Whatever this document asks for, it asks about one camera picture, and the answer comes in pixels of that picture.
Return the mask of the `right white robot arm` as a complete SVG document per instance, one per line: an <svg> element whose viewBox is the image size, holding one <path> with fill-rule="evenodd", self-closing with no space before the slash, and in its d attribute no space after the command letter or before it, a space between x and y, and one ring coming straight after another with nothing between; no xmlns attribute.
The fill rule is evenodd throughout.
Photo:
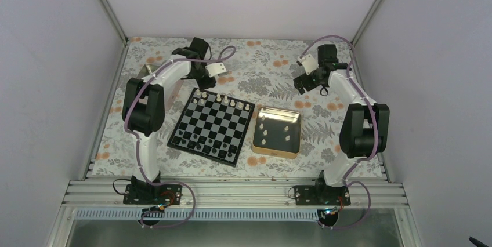
<svg viewBox="0 0 492 247"><path fill-rule="evenodd" d="M361 88L352 65L339 61L335 45L319 46L317 57L304 52L297 63L305 70L294 78L294 86L299 93L304 94L317 87L331 89L346 107L339 134L342 153L321 171L310 189L310 197L319 204L341 202L348 193L347 180L357 166L385 150L390 110Z"/></svg>

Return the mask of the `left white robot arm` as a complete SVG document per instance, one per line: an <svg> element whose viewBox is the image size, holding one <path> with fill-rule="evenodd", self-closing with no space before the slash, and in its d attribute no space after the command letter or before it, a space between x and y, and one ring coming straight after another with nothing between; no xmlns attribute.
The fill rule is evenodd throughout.
<svg viewBox="0 0 492 247"><path fill-rule="evenodd" d="M136 169L131 178L131 192L138 192L152 204L161 197L160 170L157 166L157 132L165 119L165 108L177 83L193 79L200 89L215 86L205 56L211 51L208 42L193 38L188 47L175 49L170 59L143 78L131 78L126 84L122 118L125 131L136 139Z"/></svg>

